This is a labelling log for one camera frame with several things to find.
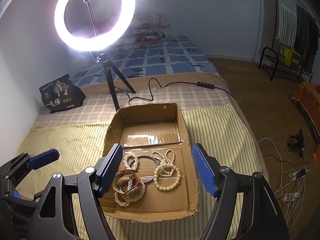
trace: screw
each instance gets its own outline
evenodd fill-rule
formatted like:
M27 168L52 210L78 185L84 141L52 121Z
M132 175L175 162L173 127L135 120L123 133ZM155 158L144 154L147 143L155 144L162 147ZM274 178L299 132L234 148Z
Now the screw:
M261 179L261 178L262 178L261 172L258 172L258 171L254 173L254 176L255 176L256 178L258 178L258 179Z
M94 167L88 167L88 168L86 168L86 169L85 169L85 172L86 172L86 173L92 173L92 172L94 172Z
M227 167L227 166L222 166L220 168L220 170L223 172L223 173L228 173L230 171L230 169Z
M61 173L60 172L57 172L55 173L53 176L52 176L54 179L58 179L61 177Z

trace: electrical outlet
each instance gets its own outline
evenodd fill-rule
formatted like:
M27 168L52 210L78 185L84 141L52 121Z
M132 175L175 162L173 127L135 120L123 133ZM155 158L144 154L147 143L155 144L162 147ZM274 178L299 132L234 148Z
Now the electrical outlet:
M306 175L306 169L292 173L292 180L302 179Z

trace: wooden floor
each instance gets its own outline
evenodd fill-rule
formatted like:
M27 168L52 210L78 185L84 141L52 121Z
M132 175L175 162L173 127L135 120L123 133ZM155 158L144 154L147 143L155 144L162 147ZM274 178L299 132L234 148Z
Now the wooden floor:
M244 112L257 140L271 138L276 144L282 160L287 160L292 164L301 163L303 160L297 154L289 152L287 147L288 137L298 133L299 128L303 129L306 138L306 150L310 146L308 134L312 136L303 117L289 100L289 96L295 91L299 83L277 78L271 82L270 77L251 62L216 58L210 58L209 60L216 66L220 76L230 86L230 90ZM301 229L308 223L320 202L320 162L314 160L315 147L315 140L312 138L311 149L306 156L306 161L310 163L310 171L307 173L302 212L294 226L289 229L291 239L295 239ZM272 154L278 158L270 143L262 141L260 149L263 155ZM264 160L268 169L271 188L275 191L280 175L280 163L271 156L264 157ZM293 167L283 163L284 171L287 172L290 169L297 171L301 166L303 165ZM293 186L294 183L289 185L285 192L290 192ZM293 213L293 221L299 215L301 204L302 199ZM283 207L283 212L284 214L287 212L287 207Z

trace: cardboard box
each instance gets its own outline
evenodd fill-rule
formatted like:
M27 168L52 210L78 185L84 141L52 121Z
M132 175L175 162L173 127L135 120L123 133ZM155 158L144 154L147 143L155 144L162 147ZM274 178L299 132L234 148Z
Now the cardboard box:
M153 182L147 184L141 199L128 207L115 203L111 189L100 199L106 215L139 222L176 220L197 212L198 182L191 156L187 130L180 108L176 104L148 104L121 108L114 116L106 134L104 156L114 143L136 155L151 155L156 150L164 155L167 149L175 153L174 165L181 171L181 180L174 190L160 191ZM147 158L139 159L138 175L152 177L156 164ZM161 186L170 186L172 178L159 178Z

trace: ring light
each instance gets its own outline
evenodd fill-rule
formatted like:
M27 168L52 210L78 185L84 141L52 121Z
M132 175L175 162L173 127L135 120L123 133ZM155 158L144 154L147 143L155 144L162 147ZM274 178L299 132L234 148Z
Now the ring light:
M60 38L70 47L82 51L102 50L118 40L129 27L135 8L135 0L121 0L122 8L116 25L105 34L93 38L73 36L64 21L64 12L69 0L59 0L54 12L54 24Z

